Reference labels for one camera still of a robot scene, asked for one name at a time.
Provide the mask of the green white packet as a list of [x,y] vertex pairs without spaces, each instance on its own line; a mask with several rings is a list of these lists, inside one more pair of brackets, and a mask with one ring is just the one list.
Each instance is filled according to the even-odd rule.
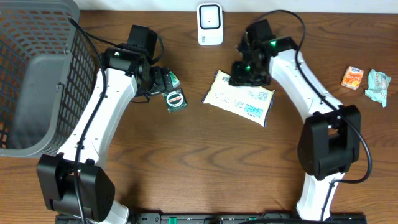
[[173,89],[177,88],[180,85],[180,80],[178,77],[173,73],[173,71],[169,71],[169,75],[172,81]]

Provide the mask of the dark green round-label packet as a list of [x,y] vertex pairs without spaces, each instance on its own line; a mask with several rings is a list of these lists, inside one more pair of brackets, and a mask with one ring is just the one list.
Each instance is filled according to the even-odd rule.
[[187,107],[187,101],[181,88],[163,93],[162,96],[164,97],[169,113]]

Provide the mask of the large yellow snack bag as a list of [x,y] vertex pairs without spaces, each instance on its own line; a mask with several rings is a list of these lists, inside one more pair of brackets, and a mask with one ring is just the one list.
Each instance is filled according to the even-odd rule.
[[275,91],[261,86],[232,86],[229,84],[230,78],[229,74],[218,70],[202,103],[211,104],[266,127]]

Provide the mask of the orange small packet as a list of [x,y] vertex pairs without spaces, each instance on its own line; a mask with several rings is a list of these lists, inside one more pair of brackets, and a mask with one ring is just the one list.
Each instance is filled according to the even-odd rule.
[[343,75],[341,86],[357,90],[360,86],[364,71],[353,66],[349,66]]

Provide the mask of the light blue small packet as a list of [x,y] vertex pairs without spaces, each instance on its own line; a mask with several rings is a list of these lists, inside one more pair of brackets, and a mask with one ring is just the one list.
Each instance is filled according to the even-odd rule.
[[368,75],[368,89],[365,95],[373,101],[379,102],[382,107],[387,105],[387,90],[391,81],[391,77],[385,73],[377,72],[371,69]]

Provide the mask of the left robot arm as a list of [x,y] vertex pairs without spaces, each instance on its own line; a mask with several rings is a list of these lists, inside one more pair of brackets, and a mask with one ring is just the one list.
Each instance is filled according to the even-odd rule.
[[127,105],[135,97],[172,90],[168,68],[157,66],[155,46],[162,39],[148,27],[133,25],[126,43],[96,54],[100,70],[75,129],[56,155],[43,155],[37,175],[49,210],[79,223],[127,223],[129,209],[115,199],[116,188],[104,168],[109,145]]

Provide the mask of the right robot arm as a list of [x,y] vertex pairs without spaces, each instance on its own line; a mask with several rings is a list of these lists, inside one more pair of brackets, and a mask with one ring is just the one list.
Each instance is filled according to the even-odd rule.
[[232,86],[265,86],[275,80],[286,92],[303,121],[298,159],[305,181],[296,211],[303,220],[331,219],[330,205],[338,182],[359,159],[359,137],[346,124],[361,125],[354,106],[333,97],[310,70],[291,37],[276,37],[267,20],[246,27],[237,47]]

